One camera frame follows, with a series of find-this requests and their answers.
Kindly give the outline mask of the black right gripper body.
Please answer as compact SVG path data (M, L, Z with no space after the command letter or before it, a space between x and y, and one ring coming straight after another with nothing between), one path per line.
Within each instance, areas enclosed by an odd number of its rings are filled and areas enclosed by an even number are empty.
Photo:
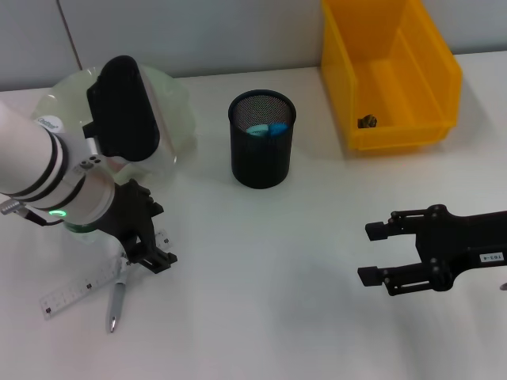
M448 291L465 271L506 265L506 213L456 216L444 205L431 206L417 230L416 248L429 267L431 288Z

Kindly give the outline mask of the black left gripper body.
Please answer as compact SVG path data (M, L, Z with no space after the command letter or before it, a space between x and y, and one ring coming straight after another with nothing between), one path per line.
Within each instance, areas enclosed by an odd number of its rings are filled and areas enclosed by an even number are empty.
M94 223L94 228L117 239L136 236L137 243L156 245L152 218L160 215L163 207L151 197L151 191L136 180L115 185L108 210Z

